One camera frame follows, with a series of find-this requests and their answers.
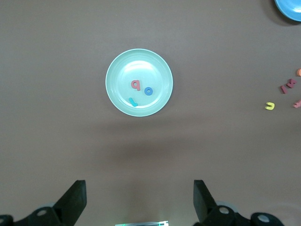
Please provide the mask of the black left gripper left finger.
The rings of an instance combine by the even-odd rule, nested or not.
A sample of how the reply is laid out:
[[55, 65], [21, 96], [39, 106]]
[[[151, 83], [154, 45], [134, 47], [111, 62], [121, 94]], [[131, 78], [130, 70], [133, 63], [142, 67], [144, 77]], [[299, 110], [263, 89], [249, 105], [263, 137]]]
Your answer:
[[52, 206], [36, 209], [15, 226], [73, 226], [87, 205], [85, 180], [77, 180]]

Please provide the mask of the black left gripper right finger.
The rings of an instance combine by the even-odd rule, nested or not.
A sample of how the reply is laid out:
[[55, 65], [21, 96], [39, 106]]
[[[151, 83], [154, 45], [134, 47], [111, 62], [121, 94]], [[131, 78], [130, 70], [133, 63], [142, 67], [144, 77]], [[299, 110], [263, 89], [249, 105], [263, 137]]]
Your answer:
[[196, 226], [250, 226], [251, 221], [226, 205], [218, 205], [203, 180], [193, 185], [193, 205], [198, 217]]

